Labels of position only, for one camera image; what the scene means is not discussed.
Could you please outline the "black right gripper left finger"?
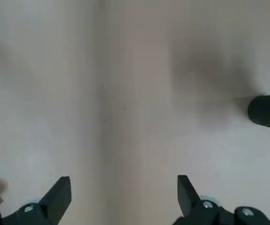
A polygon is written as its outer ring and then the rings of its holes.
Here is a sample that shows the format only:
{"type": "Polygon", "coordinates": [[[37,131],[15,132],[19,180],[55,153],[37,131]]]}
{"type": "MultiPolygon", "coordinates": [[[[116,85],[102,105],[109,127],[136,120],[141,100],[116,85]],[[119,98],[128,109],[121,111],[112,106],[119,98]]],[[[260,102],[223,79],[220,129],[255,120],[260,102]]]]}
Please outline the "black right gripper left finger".
{"type": "Polygon", "coordinates": [[[2,217],[0,225],[57,225],[71,203],[70,177],[62,176],[40,199],[2,217]]]}

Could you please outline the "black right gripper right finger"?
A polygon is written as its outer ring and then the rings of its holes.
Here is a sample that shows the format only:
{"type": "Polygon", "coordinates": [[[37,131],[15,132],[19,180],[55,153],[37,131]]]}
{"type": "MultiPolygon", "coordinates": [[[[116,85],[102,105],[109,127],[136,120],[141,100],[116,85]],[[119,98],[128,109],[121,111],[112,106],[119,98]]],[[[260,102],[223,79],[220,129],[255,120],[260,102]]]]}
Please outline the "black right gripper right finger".
{"type": "Polygon", "coordinates": [[[183,214],[175,225],[270,225],[260,210],[239,206],[229,212],[214,201],[199,197],[188,176],[178,176],[178,202],[183,214]]]}

